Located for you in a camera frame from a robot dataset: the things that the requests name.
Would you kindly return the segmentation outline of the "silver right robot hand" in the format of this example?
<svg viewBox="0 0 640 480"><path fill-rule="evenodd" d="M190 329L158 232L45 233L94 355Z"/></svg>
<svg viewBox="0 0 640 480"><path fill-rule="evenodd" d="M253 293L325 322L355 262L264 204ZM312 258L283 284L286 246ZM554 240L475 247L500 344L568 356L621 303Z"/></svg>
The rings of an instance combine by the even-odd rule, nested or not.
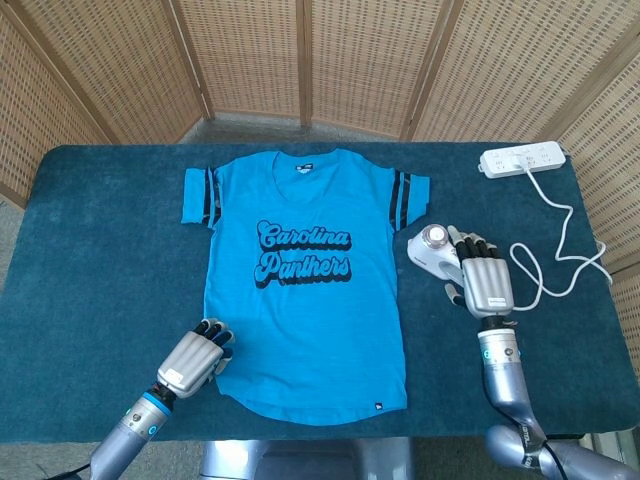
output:
<svg viewBox="0 0 640 480"><path fill-rule="evenodd" d="M514 310L512 283L507 262L493 243L480 235L463 233L454 225L447 227L456 250L461 286L452 283L445 292L452 304L465 308L474 318L508 317Z"/></svg>

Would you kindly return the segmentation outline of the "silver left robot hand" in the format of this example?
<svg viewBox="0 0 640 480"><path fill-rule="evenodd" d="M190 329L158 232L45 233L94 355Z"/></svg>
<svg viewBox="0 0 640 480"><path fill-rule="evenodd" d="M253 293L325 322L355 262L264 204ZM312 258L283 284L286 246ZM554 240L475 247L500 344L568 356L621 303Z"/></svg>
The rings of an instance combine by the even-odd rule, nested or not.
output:
<svg viewBox="0 0 640 480"><path fill-rule="evenodd" d="M231 361L235 335L216 318L201 320L175 345L157 371L157 381L176 397L193 396Z"/></svg>

